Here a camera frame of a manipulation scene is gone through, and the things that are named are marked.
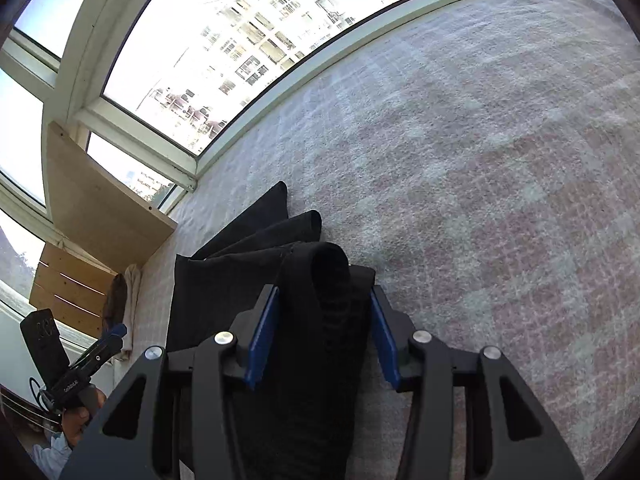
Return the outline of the person's left hand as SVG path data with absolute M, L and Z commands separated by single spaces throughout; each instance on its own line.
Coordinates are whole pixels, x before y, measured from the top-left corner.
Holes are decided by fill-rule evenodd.
M 91 414 L 85 406 L 71 408 L 63 412 L 61 419 L 62 430 L 70 448 L 78 445 L 84 435 L 85 426 L 88 425 L 90 417 Z

